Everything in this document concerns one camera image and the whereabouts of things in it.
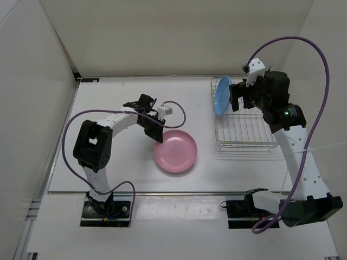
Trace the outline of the pink plastic plate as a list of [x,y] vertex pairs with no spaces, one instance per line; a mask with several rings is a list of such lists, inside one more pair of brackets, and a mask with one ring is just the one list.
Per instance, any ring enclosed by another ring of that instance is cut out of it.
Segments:
[[157,165],[169,173],[183,173],[197,159],[197,144],[187,132],[174,129],[163,133],[163,142],[156,142],[154,158]]

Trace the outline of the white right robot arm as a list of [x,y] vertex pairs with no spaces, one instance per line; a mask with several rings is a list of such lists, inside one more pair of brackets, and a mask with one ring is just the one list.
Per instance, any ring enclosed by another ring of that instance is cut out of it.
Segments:
[[293,183],[288,196],[265,188],[246,193],[243,209],[247,215],[255,217],[262,210],[270,214],[253,226],[254,234],[264,232],[280,220],[288,227],[323,222],[343,207],[341,197],[331,195],[309,152],[315,126],[307,130],[302,109],[289,102],[289,86],[287,74],[280,71],[257,76],[253,85],[242,81],[229,86],[233,111],[239,110],[242,99],[245,109],[256,107],[262,112],[281,148]]

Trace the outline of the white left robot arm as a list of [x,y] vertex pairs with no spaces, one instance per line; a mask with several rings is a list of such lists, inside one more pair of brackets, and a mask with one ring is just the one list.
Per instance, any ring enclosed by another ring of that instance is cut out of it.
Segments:
[[73,157],[77,159],[91,185],[87,198],[94,211],[102,217],[115,212],[113,192],[106,173],[113,138],[128,127],[139,125],[148,137],[163,142],[164,118],[172,113],[172,109],[165,105],[153,109],[155,102],[155,99],[142,94],[138,101],[123,104],[119,112],[98,121],[86,120],[81,125]]

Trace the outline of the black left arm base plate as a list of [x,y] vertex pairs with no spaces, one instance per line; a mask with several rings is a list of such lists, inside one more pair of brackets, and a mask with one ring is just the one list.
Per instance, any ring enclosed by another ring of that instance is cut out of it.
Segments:
[[98,203],[89,193],[85,196],[81,210],[81,227],[129,228],[132,222],[134,199],[122,196],[109,197]]

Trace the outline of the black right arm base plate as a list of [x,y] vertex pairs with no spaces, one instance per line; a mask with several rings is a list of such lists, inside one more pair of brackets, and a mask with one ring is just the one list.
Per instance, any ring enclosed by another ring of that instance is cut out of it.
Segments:
[[242,200],[224,200],[220,207],[227,210],[228,229],[252,229],[256,223],[271,215],[265,210],[248,211]]

